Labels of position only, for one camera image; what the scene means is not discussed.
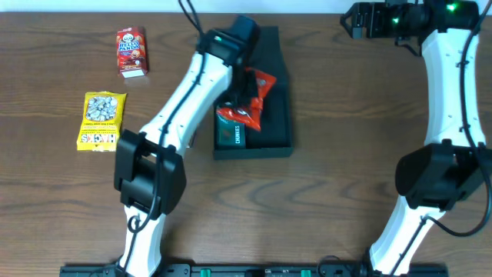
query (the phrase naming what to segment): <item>wooden table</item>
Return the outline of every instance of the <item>wooden table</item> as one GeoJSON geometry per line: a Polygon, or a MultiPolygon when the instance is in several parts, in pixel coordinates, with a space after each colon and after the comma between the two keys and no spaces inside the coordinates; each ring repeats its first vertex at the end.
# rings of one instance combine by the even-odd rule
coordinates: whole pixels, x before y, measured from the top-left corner
{"type": "MultiPolygon", "coordinates": [[[[427,75],[391,40],[352,40],[337,15],[258,15],[279,25],[291,76],[295,150],[289,159],[212,159],[211,116],[185,166],[188,187],[168,216],[163,252],[198,263],[359,259],[396,202],[397,161],[423,145],[427,75]]],[[[205,29],[233,15],[202,15],[205,29]]],[[[492,22],[480,36],[480,119],[492,137],[492,22]]],[[[114,153],[77,152],[84,94],[128,93],[124,128],[138,131],[186,73],[196,31],[183,15],[0,14],[0,276],[57,276],[70,262],[123,253],[125,214],[114,153]],[[117,76],[115,32],[143,25],[151,71],[117,76]]],[[[445,216],[479,222],[484,188],[445,216]]],[[[433,228],[415,261],[452,276],[489,276],[492,227],[456,239],[433,228]]]]}

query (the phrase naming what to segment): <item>yellow bag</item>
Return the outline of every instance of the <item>yellow bag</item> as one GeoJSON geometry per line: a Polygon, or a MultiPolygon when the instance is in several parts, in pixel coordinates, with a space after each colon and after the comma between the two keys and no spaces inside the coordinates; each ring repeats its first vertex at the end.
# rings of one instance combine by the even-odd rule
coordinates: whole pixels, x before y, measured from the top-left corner
{"type": "Polygon", "coordinates": [[[87,92],[77,150],[116,151],[126,94],[87,92]]]}

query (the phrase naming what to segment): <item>white wall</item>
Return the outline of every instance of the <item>white wall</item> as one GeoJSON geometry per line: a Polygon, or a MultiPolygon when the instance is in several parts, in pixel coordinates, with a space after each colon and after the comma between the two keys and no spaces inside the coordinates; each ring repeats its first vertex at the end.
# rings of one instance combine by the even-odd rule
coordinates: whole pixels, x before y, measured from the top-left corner
{"type": "MultiPolygon", "coordinates": [[[[384,0],[365,0],[383,2],[384,0]]],[[[487,0],[478,0],[482,8],[487,0]]],[[[344,13],[356,0],[192,0],[197,12],[344,13]]],[[[0,12],[180,12],[177,0],[0,0],[0,12]]]]}

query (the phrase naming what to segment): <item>open box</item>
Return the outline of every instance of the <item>open box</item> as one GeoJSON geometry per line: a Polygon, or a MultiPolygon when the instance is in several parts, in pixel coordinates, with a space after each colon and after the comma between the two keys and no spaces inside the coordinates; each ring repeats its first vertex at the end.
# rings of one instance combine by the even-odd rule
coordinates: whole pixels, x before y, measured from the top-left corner
{"type": "Polygon", "coordinates": [[[288,73],[280,48],[278,27],[261,27],[250,66],[277,78],[264,99],[261,132],[247,127],[245,149],[221,149],[218,145],[217,117],[214,116],[214,159],[283,158],[292,154],[288,73]]]}

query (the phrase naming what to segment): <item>green led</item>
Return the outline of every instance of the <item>green led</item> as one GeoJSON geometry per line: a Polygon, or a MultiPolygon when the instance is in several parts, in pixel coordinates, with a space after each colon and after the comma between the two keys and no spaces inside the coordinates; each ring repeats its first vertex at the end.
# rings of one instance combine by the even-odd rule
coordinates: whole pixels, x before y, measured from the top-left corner
{"type": "Polygon", "coordinates": [[[449,5],[446,5],[446,8],[448,11],[454,12],[454,10],[457,8],[457,5],[456,4],[449,4],[449,5]]]}

